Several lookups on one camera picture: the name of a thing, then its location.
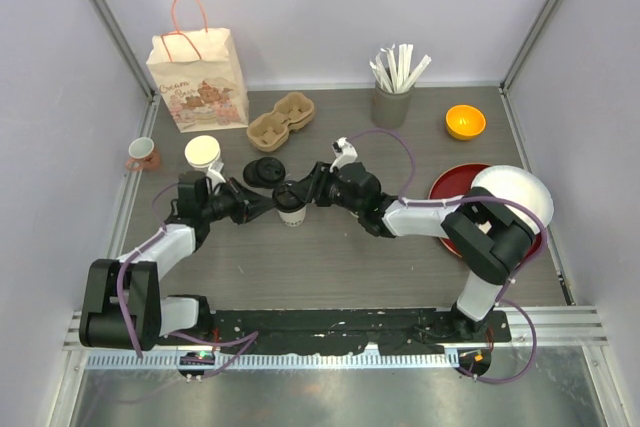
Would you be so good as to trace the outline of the stack of black cup lids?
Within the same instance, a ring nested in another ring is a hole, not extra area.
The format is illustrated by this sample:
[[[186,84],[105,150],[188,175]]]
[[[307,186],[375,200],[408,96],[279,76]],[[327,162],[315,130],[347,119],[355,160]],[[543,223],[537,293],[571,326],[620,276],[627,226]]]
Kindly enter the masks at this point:
[[[273,189],[285,177],[284,164],[277,158],[270,156],[251,161],[243,169],[244,182],[250,187]]]

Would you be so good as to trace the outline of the brown cardboard cup carrier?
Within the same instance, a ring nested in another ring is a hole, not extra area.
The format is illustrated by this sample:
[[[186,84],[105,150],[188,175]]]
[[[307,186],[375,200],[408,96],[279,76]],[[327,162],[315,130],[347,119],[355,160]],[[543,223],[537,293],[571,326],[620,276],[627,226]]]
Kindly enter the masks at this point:
[[[282,147],[292,132],[308,125],[316,115],[314,102],[301,92],[291,92],[278,100],[273,109],[251,122],[246,134],[249,142],[261,152],[274,152]]]

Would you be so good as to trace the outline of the paper bag with orange handles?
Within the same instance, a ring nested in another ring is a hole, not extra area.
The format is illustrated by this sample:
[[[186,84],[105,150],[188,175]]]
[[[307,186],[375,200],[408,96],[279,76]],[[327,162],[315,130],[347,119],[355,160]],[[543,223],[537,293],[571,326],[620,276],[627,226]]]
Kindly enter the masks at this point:
[[[245,128],[249,124],[248,90],[232,32],[208,25],[183,30],[173,0],[174,30],[152,38],[146,66],[178,130],[182,133]]]

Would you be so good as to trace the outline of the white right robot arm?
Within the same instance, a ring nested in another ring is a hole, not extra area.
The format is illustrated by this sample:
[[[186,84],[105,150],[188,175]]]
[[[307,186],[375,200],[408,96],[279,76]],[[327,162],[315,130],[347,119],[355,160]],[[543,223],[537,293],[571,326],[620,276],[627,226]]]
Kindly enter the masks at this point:
[[[304,179],[283,182],[273,199],[282,212],[309,204],[339,206],[376,237],[449,239],[470,270],[451,318],[453,333],[465,342],[486,332],[488,314],[554,213],[544,183],[509,165],[483,169],[465,194],[412,200],[385,193],[360,162],[344,167],[319,163]]]

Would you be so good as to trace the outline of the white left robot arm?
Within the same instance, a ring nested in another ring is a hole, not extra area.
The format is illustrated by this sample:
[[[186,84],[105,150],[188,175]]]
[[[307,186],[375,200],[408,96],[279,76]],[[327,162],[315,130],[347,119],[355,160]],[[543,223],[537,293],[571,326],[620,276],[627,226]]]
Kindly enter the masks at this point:
[[[209,303],[201,295],[161,297],[160,280],[205,242],[211,224],[246,224],[274,201],[229,178],[213,182],[201,171],[179,177],[177,197],[159,230],[116,259],[98,259],[88,272],[79,340],[85,347],[149,351],[181,336],[200,346],[213,338]]]

